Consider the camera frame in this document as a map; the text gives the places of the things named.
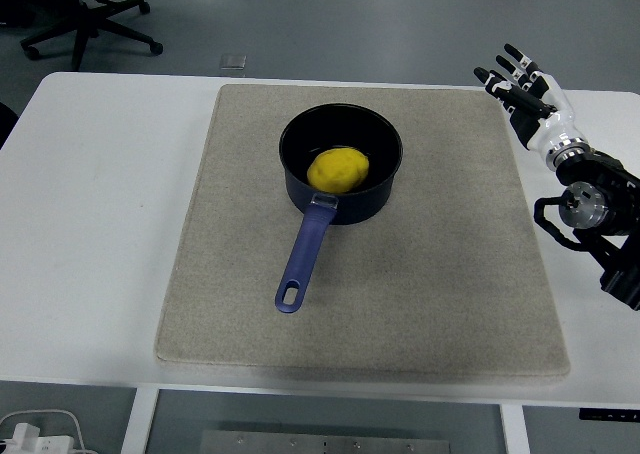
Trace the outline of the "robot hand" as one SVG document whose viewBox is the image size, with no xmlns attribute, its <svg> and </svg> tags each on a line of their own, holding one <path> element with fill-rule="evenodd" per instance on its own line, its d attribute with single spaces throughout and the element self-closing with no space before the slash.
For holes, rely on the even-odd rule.
<svg viewBox="0 0 640 454">
<path fill-rule="evenodd" d="M 506 111 L 521 145 L 538 153 L 550 169 L 563 155 L 587 151 L 574 109 L 555 78 L 516 47 L 506 44 L 504 51 L 506 56 L 496 57 L 500 72 L 477 67 L 474 75 Z"/>
</svg>

